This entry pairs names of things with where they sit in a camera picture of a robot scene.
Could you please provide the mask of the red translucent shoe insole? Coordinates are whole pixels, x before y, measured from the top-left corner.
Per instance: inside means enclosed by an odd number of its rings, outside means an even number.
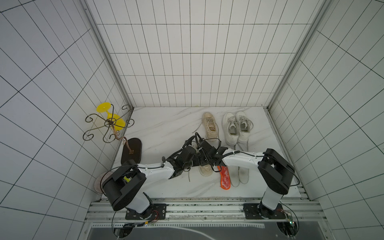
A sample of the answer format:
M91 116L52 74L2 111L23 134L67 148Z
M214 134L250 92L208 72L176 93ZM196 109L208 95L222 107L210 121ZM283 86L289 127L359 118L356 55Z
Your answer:
M229 190L231 188L231 179L228 168L224 166L218 166L218 170L221 176L221 188L224 190Z

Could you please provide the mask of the grey shoe insole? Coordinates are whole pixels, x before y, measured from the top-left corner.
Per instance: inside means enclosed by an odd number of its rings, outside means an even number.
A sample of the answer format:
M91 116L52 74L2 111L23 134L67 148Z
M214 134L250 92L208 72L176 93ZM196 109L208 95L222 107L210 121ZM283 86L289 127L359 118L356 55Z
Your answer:
M249 142L246 142L245 144L238 143L238 146L243 152L247 152L249 150ZM249 182L249 169L239 167L238 174L240 183L245 185Z
M239 167L228 167L231 185L236 188L240 185Z

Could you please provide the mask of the beige sneaker red label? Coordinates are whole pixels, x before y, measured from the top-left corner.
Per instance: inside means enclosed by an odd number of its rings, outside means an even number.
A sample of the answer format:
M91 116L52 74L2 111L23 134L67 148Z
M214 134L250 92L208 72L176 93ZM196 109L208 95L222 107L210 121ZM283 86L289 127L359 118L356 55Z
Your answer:
M202 176L208 177L213 173L213 170L210 165L199 166L199 172Z
M204 127L206 133L206 140L208 140L209 142L214 142L219 139L219 127L217 125L215 117L211 113L203 113L202 121L198 128L193 131L193 133L197 132L201 125L203 125Z

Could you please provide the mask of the white leather sneaker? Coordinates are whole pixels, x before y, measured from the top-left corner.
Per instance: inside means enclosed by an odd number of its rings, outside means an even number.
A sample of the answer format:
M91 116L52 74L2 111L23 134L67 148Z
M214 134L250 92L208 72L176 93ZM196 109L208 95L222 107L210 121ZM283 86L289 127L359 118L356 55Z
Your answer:
M239 126L235 115L226 113L223 117L222 125L227 145L235 146L239 138Z
M236 113L236 120L239 125L239 138L240 144L246 144L249 141L251 130L254 127L253 122L247 117L245 112L239 111Z

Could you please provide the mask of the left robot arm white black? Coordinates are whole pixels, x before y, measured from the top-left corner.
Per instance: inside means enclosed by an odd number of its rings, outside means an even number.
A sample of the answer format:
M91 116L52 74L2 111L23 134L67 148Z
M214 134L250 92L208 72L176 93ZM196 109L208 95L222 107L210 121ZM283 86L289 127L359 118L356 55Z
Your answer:
M145 183L176 178L198 162L197 151L192 146L163 158L159 164L142 165L128 160L101 183L101 189L114 211L128 208L142 214L152 205L144 193Z

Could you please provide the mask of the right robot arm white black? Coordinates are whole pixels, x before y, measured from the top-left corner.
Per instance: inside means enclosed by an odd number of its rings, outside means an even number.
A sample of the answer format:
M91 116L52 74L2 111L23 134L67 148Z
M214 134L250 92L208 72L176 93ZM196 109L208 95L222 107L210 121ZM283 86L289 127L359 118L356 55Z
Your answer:
M275 211L284 195L287 195L295 175L294 167L273 149L261 154L232 150L227 147L215 148L207 141L197 142L201 153L201 164L212 167L240 167L258 171L267 189L259 204L260 210Z

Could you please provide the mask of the dark oval stand base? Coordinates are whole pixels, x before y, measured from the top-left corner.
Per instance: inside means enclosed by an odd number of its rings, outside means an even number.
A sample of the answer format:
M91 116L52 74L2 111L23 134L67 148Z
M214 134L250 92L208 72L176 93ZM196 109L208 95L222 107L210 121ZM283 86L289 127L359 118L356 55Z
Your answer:
M121 165L129 161L139 164L142 156L142 141L138 138L127 139L123 137L123 144Z

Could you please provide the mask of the pink glass bowl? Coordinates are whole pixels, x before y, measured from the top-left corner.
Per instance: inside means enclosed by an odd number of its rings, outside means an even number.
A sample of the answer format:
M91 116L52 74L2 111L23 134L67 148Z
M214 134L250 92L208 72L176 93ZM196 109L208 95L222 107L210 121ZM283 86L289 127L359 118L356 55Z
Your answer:
M94 190L95 190L97 193L99 193L99 194L103 194L103 193L104 193L103 190L102 190L102 184L103 184L103 182L104 182L110 175L112 175L112 174L113 174L112 171L106 171L106 172L100 174L100 175L96 178L96 180L95 180L95 182L94 182Z

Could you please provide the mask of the aluminium mounting rail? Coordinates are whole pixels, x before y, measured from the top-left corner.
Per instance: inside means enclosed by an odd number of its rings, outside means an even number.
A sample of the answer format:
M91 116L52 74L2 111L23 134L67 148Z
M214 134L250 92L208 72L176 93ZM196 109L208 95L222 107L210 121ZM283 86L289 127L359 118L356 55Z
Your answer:
M86 215L89 223L213 223L213 222L278 222L298 220L323 221L324 211L316 201L303 198L285 198L275 213L261 213L258 198L227 199L154 199L153 207L145 214L123 208L114 211L108 201L91 203Z

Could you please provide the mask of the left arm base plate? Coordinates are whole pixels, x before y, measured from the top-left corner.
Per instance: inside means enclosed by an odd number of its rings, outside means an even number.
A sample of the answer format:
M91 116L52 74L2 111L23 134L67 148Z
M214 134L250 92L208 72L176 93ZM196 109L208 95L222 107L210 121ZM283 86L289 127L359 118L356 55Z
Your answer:
M164 220L167 213L167 204L151 204L142 213L128 209L125 219L133 221L154 221Z

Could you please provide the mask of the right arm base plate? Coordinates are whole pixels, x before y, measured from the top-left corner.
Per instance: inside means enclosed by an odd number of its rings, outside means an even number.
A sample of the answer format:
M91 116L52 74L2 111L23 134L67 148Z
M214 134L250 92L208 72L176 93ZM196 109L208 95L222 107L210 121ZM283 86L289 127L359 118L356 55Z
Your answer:
M282 212L282 204L278 203L275 210L270 210L263 204L243 204L245 218L247 220L285 220L287 217Z

